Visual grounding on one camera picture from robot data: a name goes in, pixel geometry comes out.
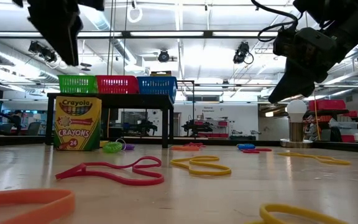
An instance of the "table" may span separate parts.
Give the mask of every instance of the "table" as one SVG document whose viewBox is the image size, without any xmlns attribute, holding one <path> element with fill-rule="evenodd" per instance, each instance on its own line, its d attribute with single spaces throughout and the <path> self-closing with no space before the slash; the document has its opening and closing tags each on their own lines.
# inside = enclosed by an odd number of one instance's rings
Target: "table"
<svg viewBox="0 0 358 224">
<path fill-rule="evenodd" d="M 48 93 L 47 127 L 45 144 L 52 145 L 53 107 L 58 96 L 97 97 L 103 108 L 112 109 L 155 109 L 162 110 L 162 147 L 168 148 L 168 112 L 169 140 L 173 141 L 173 102 L 168 95 L 144 94 L 87 94 L 87 93 Z"/>
</svg>

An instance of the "ceiling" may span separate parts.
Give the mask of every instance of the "ceiling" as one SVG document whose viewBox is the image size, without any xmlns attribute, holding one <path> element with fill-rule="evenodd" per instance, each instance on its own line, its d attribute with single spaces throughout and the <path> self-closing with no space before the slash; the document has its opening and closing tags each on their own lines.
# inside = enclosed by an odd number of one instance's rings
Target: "ceiling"
<svg viewBox="0 0 358 224">
<path fill-rule="evenodd" d="M 105 18 L 114 30 L 261 30 L 272 23 L 287 21 L 286 17 L 277 16 L 262 9 L 256 10 L 250 0 L 143 0 L 137 1 L 142 8 L 142 19 L 139 22 L 129 22 L 126 14 L 127 2 L 106 1 L 103 12 Z M 260 3 L 270 7 L 290 12 L 296 16 L 300 13 L 288 0 L 259 0 Z M 83 31 L 97 31 L 91 19 L 81 7 L 81 20 Z M 131 17 L 136 18 L 138 11 L 132 11 Z M 27 20 L 26 8 L 19 8 L 11 1 L 0 0 L 0 31 L 36 31 Z M 310 16 L 303 16 L 298 28 L 316 27 L 317 23 Z M 32 58 L 28 51 L 30 39 L 0 39 L 6 47 Z M 144 59 L 143 67 L 151 70 L 172 70 L 173 75 L 181 79 L 198 80 L 203 82 L 221 82 L 228 79 L 231 83 L 261 83 L 275 84 L 285 71 L 285 58 L 272 54 L 272 43 L 260 43 L 257 39 L 127 39 L 122 40 L 125 47 Z M 235 50 L 242 41 L 248 41 L 254 54 L 252 65 L 234 65 L 232 58 Z M 166 49 L 174 62 L 159 63 L 157 56 L 160 50 Z M 67 67 L 60 64 L 56 66 L 56 74 L 105 75 L 108 67 L 113 68 L 113 74 L 131 74 L 125 71 L 124 60 L 119 52 L 111 47 L 109 54 L 109 40 L 87 39 L 78 40 L 80 62 L 91 64 L 90 72 L 84 72 L 78 67 Z M 181 58 L 183 73 L 179 72 L 178 58 Z M 45 63 L 37 56 L 32 60 Z M 336 65 L 327 80 L 336 78 L 345 73 L 352 72 L 351 61 Z M 358 81 L 358 76 L 350 77 L 343 82 Z"/>
</svg>

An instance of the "crayola logo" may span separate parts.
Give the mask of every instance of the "crayola logo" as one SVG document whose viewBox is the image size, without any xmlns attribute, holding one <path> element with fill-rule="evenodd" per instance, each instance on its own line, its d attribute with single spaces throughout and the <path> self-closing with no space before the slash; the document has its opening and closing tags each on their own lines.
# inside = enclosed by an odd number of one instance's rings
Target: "crayola logo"
<svg viewBox="0 0 358 224">
<path fill-rule="evenodd" d="M 59 103 L 60 109 L 66 114 L 72 116 L 81 116 L 86 114 L 92 107 L 92 103 L 86 100 L 73 101 L 73 100 L 63 100 Z"/>
</svg>

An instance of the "blue basket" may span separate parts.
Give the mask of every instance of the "blue basket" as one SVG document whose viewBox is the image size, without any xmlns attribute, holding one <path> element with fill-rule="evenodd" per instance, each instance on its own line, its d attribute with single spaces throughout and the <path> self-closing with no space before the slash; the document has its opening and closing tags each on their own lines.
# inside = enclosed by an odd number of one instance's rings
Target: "blue basket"
<svg viewBox="0 0 358 224">
<path fill-rule="evenodd" d="M 172 103 L 177 95 L 176 77 L 137 77 L 140 94 L 169 95 Z"/>
</svg>

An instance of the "table surface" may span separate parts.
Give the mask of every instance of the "table surface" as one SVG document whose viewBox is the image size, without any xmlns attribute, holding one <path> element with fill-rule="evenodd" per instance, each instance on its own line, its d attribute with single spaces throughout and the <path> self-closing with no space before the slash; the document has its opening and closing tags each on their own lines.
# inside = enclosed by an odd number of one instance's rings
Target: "table surface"
<svg viewBox="0 0 358 224">
<path fill-rule="evenodd" d="M 102 100 L 102 106 L 105 108 L 173 109 L 168 95 L 48 93 L 48 97 L 57 96 L 97 97 Z"/>
<path fill-rule="evenodd" d="M 243 154 L 234 146 L 206 146 L 198 152 L 161 150 L 157 145 L 136 145 L 132 152 L 58 152 L 50 146 L 0 147 L 0 190 L 55 187 L 76 195 L 75 212 L 56 223 L 221 224 L 259 220 L 262 203 L 286 203 L 316 210 L 349 223 L 358 223 L 358 152 L 327 149 L 292 149 L 293 152 L 332 156 L 352 162 L 335 166 L 314 159 L 285 157 L 274 152 Z M 231 175 L 198 177 L 172 167 L 171 159 L 197 155 L 220 157 Z M 131 187 L 102 177 L 73 177 L 56 181 L 54 175 L 81 162 L 130 164 L 142 156 L 155 156 L 162 167 L 149 168 L 165 176 L 155 186 Z M 95 167 L 124 177 L 144 179 L 131 169 Z M 37 205 L 0 207 L 0 221 Z M 279 215 L 288 223 L 311 223 Z"/>
</svg>

